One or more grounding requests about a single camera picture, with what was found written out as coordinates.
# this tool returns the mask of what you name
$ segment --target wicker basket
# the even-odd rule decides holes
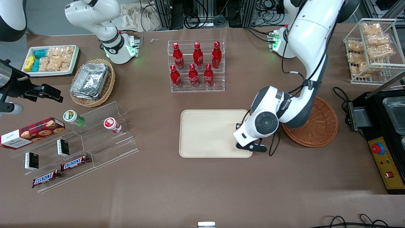
[[[304,126],[288,128],[283,125],[292,140],[307,147],[322,147],[329,144],[336,137],[338,127],[335,111],[319,97],[315,97],[311,114]]]
[[[115,82],[115,72],[114,72],[114,69],[113,69],[113,66],[111,65],[111,63],[109,63],[108,61],[106,61],[104,59],[94,59],[94,60],[88,61],[87,63],[95,63],[95,64],[102,63],[102,64],[108,66],[108,68],[109,68],[107,79],[105,81],[104,88],[101,92],[101,96],[98,100],[90,100],[90,99],[83,99],[83,98],[75,97],[75,96],[73,96],[72,93],[70,93],[70,97],[78,105],[83,105],[85,107],[96,107],[96,106],[99,106],[102,103],[104,103],[110,96],[111,92],[113,91],[114,82]],[[73,78],[73,81],[72,81],[72,85],[75,82],[77,75],[79,74],[79,72],[83,68],[83,66],[84,66],[84,64],[80,67],[80,69],[78,71],[76,71],[75,77]]]

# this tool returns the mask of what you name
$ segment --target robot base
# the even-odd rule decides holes
[[[133,57],[136,57],[137,49],[130,46],[130,36],[125,33],[122,33],[122,38],[124,39],[124,45],[118,50],[117,54],[110,54],[104,49],[107,57],[115,64],[124,64],[128,62]]]
[[[284,58],[294,58],[295,55],[283,36],[283,33],[286,29],[286,27],[282,27],[281,29],[274,30],[267,35],[267,40],[274,42],[269,43],[269,48],[271,52],[277,52],[277,54],[279,54],[280,56],[283,56],[284,49],[286,49]]]

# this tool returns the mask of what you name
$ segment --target red and white bottle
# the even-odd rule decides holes
[[[214,50],[212,51],[212,67],[218,69],[221,64],[222,52],[220,50],[220,43],[215,41]]]
[[[200,82],[198,81],[198,72],[196,71],[196,66],[194,64],[190,64],[188,77],[190,78],[191,87],[198,88],[200,86]]]
[[[204,60],[203,60],[203,52],[200,49],[199,42],[194,43],[193,58],[194,58],[194,64],[196,66],[196,69],[201,70],[203,68]]]
[[[112,117],[104,120],[104,127],[116,134],[122,130],[122,126]]]
[[[207,65],[205,65],[204,83],[208,88],[214,85],[214,72],[211,69],[210,63],[207,63]]]
[[[184,69],[183,53],[180,51],[178,43],[173,44],[173,59],[175,60],[177,69],[179,70]]]
[[[183,87],[183,84],[181,82],[181,78],[180,78],[180,73],[177,71],[176,66],[175,65],[171,65],[170,66],[170,79],[173,82],[173,87],[175,89],[180,89],[181,87]]]

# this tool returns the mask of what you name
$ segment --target red emergency stop button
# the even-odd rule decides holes
[[[385,153],[385,147],[382,143],[376,142],[371,146],[371,151],[378,155],[383,155]]]

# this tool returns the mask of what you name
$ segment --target beige tray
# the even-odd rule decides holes
[[[246,110],[184,110],[180,121],[180,156],[250,157],[252,152],[236,148],[236,139],[233,137],[236,123],[242,121],[246,112]]]

